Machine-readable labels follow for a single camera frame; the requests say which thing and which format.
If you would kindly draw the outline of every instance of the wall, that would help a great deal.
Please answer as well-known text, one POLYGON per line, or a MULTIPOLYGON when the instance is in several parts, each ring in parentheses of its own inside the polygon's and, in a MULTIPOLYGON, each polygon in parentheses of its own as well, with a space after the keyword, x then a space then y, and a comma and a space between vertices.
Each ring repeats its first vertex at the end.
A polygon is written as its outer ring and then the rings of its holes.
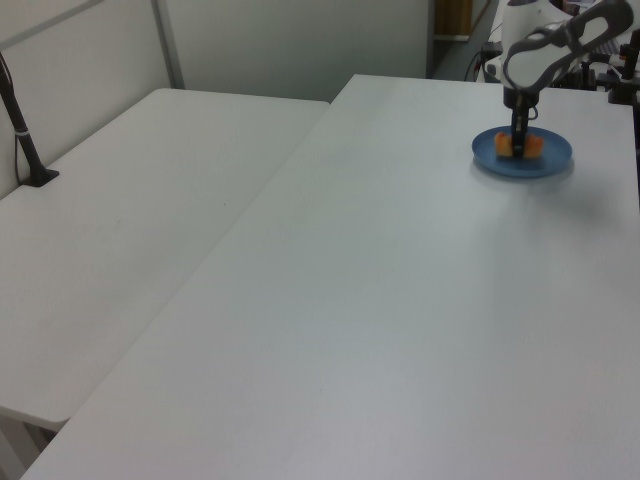
MULTIPOLYGON (((45 165, 151 91, 169 86, 151 0, 104 0, 3 55, 45 165)), ((13 127, 3 107, 0 198, 16 187, 13 127)), ((24 177, 27 169, 21 172, 24 177)))
POLYGON ((160 0, 188 89, 332 101, 355 73, 424 78, 432 0, 160 0))

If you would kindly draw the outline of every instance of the table surface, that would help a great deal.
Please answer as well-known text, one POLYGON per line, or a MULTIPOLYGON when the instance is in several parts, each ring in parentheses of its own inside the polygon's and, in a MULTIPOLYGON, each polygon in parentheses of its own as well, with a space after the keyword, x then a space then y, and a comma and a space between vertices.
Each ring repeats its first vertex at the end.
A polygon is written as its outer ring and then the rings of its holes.
POLYGON ((637 479, 632 112, 543 92, 526 182, 472 162, 508 120, 355 77, 25 480, 637 479))
POLYGON ((0 202, 0 413, 58 429, 327 104, 159 90, 0 202))

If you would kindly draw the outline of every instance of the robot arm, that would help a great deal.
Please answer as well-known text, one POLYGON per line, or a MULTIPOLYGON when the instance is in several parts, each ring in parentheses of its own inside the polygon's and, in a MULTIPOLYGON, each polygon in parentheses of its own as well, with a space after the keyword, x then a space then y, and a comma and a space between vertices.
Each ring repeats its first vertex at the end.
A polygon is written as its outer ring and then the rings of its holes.
POLYGON ((524 153, 529 110, 537 105, 540 91, 601 44, 639 28, 640 0, 602 0, 576 17, 548 0, 509 1, 503 17, 501 81, 504 103, 513 111, 514 156, 524 153))

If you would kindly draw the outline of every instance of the plate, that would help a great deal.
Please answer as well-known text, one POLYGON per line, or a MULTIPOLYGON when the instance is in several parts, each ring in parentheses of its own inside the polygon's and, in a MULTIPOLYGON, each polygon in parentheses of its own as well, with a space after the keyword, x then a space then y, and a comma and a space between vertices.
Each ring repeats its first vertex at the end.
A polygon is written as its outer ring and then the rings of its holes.
POLYGON ((544 139, 539 158, 499 157, 494 143, 499 132, 510 135, 511 127, 497 127, 482 132, 473 139, 471 145, 475 162, 493 173, 514 178, 541 178, 564 172, 573 163, 573 149, 569 142, 557 133, 536 127, 529 127, 527 133, 544 139))

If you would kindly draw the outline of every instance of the orange food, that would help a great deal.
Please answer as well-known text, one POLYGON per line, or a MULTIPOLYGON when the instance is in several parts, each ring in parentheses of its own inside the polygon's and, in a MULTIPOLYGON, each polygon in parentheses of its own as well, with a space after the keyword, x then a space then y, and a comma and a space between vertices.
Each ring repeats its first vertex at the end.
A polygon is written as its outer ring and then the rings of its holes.
MULTIPOLYGON (((511 135, 498 132, 494 138, 496 144, 496 154, 500 157, 513 157, 513 146, 511 135)), ((538 158, 542 155, 544 148, 544 138, 533 134, 527 135, 524 142, 524 158, 538 158)))

